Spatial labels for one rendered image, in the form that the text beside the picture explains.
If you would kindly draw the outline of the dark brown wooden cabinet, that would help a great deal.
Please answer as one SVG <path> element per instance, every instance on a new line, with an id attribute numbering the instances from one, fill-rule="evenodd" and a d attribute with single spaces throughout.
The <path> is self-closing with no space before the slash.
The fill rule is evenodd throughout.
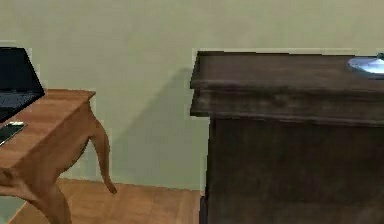
<path id="1" fill-rule="evenodd" d="M 351 55 L 201 51 L 199 224 L 384 224 L 384 79 Z"/>

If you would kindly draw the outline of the black cellphone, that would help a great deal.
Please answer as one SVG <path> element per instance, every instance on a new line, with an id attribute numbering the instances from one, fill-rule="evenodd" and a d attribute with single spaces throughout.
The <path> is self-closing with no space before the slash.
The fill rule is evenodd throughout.
<path id="1" fill-rule="evenodd" d="M 0 146 L 5 144 L 14 135 L 22 131 L 27 126 L 24 122 L 9 122 L 0 128 Z"/>

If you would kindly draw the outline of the brown wooden table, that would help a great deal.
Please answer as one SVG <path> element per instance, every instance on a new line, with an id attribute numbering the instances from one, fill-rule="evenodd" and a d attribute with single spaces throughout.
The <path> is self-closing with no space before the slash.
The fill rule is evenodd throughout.
<path id="1" fill-rule="evenodd" d="M 15 115 L 13 119 L 26 127 L 0 146 L 0 196 L 29 202 L 50 224 L 72 224 L 57 179 L 76 163 L 88 143 L 95 148 L 105 186 L 116 192 L 109 175 L 108 136 L 91 109 L 94 95 L 88 90 L 48 89 Z"/>

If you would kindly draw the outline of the black laptop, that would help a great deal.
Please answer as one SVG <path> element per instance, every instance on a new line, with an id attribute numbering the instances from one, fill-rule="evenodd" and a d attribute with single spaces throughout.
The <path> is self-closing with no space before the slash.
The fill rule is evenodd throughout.
<path id="1" fill-rule="evenodd" d="M 0 123 L 45 95 L 27 51 L 0 47 Z"/>

